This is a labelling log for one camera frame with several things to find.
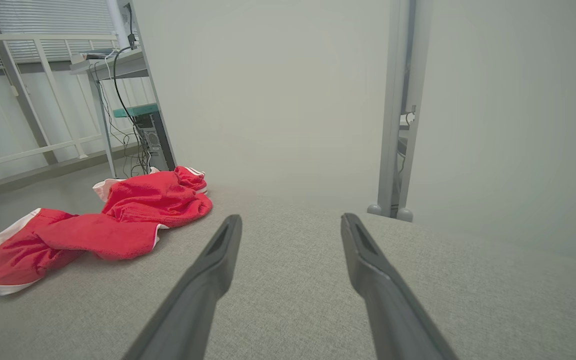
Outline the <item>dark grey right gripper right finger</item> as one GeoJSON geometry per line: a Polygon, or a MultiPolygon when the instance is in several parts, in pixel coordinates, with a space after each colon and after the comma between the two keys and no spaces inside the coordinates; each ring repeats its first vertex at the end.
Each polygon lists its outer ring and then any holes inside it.
{"type": "Polygon", "coordinates": [[[356,214],[341,216],[350,284],[365,302],[379,360],[457,360],[400,273],[356,214]]]}

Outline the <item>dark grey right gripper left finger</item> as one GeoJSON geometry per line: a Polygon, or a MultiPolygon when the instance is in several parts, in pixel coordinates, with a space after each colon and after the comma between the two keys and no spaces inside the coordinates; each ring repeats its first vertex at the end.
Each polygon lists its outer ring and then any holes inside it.
{"type": "Polygon", "coordinates": [[[224,219],[123,356],[124,360],[203,360],[217,302],[229,291],[242,217],[224,219]]]}

